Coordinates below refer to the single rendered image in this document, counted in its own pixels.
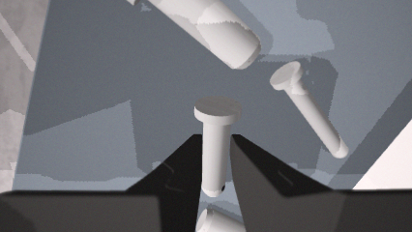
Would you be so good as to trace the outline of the white compartment tray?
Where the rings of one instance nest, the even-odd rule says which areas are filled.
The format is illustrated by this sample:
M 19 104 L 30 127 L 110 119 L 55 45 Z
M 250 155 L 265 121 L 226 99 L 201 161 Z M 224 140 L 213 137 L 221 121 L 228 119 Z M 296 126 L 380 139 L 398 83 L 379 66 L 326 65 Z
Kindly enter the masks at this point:
M 412 120 L 353 189 L 412 189 Z

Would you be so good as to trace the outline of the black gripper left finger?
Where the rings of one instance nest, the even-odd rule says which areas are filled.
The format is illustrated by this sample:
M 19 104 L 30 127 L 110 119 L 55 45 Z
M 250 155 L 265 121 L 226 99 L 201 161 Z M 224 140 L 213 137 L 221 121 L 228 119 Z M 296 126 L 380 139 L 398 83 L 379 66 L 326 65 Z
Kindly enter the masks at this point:
M 0 232 L 195 232 L 202 146 L 193 134 L 126 190 L 2 192 Z

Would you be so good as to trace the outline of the dark grey flat slab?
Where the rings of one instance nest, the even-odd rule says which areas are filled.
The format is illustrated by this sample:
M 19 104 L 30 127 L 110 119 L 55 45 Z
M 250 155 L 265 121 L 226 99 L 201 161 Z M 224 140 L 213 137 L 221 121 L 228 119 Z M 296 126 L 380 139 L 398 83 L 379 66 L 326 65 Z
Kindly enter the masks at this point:
M 48 0 L 12 190 L 126 190 L 203 122 L 242 105 L 231 134 L 332 189 L 353 189 L 412 120 L 412 0 L 221 0 L 260 38 L 245 69 L 148 0 Z M 272 75 L 290 62 L 346 146 L 335 158 Z

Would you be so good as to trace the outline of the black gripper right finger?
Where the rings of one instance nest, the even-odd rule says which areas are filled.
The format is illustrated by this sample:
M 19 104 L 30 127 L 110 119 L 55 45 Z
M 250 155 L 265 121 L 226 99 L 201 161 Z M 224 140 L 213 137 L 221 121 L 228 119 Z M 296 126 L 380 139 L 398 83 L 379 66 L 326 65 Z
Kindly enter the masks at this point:
M 229 154 L 246 232 L 412 232 L 412 188 L 332 189 L 241 134 Z

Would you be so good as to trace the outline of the white headed pin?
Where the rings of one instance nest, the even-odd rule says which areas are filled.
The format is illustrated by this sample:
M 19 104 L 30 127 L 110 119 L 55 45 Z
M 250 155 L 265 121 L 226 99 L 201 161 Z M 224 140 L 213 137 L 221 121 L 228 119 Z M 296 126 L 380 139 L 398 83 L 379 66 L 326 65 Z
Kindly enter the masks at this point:
M 231 69 L 245 69 L 261 50 L 259 37 L 221 0 L 149 1 Z
M 246 228 L 243 222 L 210 208 L 200 215 L 196 232 L 246 232 Z

